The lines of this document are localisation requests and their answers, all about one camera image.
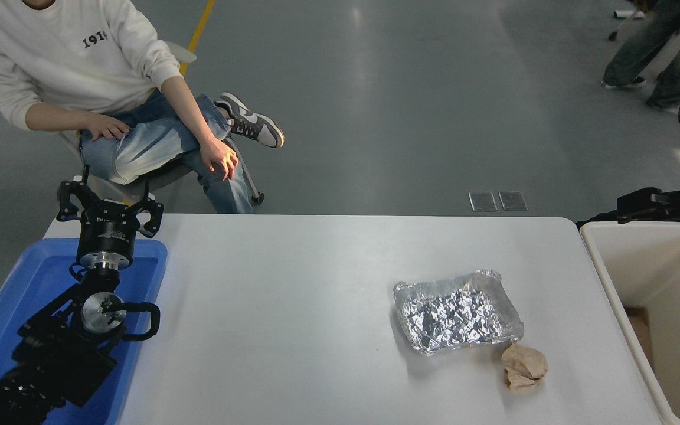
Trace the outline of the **person's left hand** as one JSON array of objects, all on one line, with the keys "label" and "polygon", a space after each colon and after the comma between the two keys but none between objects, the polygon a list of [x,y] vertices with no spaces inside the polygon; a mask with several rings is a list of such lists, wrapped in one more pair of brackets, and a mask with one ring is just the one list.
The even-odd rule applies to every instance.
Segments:
[{"label": "person's left hand", "polygon": [[215,137],[204,138],[198,143],[204,169],[219,175],[222,181],[233,180],[240,163],[234,148]]}]

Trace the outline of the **person's right hand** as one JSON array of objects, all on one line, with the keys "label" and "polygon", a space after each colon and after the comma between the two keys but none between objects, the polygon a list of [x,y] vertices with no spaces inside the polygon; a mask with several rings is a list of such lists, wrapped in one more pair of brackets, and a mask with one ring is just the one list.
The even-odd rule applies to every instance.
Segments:
[{"label": "person's right hand", "polygon": [[130,132],[130,126],[111,116],[87,112],[84,128],[91,133],[92,140],[106,138],[108,140],[122,139]]}]

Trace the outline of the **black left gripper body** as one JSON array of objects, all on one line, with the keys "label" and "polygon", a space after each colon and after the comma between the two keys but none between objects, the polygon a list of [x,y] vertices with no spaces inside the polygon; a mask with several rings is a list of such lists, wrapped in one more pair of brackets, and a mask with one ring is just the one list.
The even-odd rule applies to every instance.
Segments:
[{"label": "black left gripper body", "polygon": [[119,202],[100,202],[81,213],[77,260],[92,260],[100,253],[116,254],[123,260],[134,256],[138,219]]}]

